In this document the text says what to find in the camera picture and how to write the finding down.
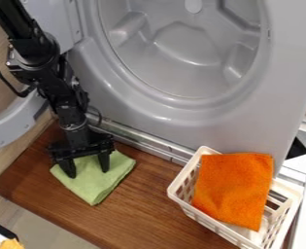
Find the wooden surface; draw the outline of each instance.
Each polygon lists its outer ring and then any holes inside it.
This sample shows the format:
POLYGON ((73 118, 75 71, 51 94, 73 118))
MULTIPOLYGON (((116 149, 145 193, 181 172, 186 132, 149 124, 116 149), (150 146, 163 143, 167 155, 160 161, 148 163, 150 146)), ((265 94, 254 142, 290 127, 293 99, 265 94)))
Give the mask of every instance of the wooden surface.
POLYGON ((102 204, 90 207, 49 173, 46 147, 55 124, 0 176, 0 196, 103 248, 236 248, 186 217, 166 195, 180 171, 174 163, 125 145, 133 171, 102 204))

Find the orange towel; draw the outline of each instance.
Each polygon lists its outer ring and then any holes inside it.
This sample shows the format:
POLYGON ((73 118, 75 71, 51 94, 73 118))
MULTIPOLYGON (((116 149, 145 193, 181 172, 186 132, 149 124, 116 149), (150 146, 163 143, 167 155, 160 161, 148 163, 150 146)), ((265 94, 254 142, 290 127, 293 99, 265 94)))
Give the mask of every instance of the orange towel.
POLYGON ((273 162, 263 154, 202 156, 191 204, 216 220, 258 231, 273 162))

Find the green towel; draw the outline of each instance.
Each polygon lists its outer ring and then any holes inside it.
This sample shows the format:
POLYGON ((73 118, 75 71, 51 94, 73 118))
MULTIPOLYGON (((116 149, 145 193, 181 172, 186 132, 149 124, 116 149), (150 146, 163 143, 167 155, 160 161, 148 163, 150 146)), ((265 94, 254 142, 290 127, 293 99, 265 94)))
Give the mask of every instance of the green towel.
POLYGON ((69 178, 57 164, 51 174, 67 189, 91 206, 100 203, 134 167, 135 160, 115 151, 110 155, 110 170, 103 173, 97 156, 75 159, 77 177, 69 178))

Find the white plastic basket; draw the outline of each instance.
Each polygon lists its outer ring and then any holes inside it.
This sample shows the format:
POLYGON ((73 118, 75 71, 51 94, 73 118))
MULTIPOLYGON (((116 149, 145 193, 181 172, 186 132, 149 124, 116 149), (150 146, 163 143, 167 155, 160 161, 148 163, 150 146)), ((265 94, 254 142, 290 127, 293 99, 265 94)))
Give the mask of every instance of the white plastic basket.
POLYGON ((240 248, 280 249, 302 200, 303 188, 281 179, 272 181, 259 232, 219 222, 191 206, 202 155, 218 152, 201 147, 171 183, 168 196, 189 218, 217 233, 240 248))

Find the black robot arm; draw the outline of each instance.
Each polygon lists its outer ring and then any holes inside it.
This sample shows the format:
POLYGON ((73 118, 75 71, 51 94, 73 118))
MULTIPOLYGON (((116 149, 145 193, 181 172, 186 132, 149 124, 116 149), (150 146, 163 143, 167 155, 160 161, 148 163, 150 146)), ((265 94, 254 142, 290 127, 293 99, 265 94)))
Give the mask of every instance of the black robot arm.
POLYGON ((59 45, 45 33, 36 20, 25 11, 19 0, 0 0, 0 25, 9 36, 7 66, 26 89, 16 91, 1 75, 0 78, 19 97, 33 89, 45 97, 64 130, 65 143, 49 147, 55 163, 66 174, 76 177, 73 159, 98 155, 102 170, 109 170, 109 155, 114 151, 113 137, 92 132, 87 125, 85 112, 88 96, 66 60, 59 45))

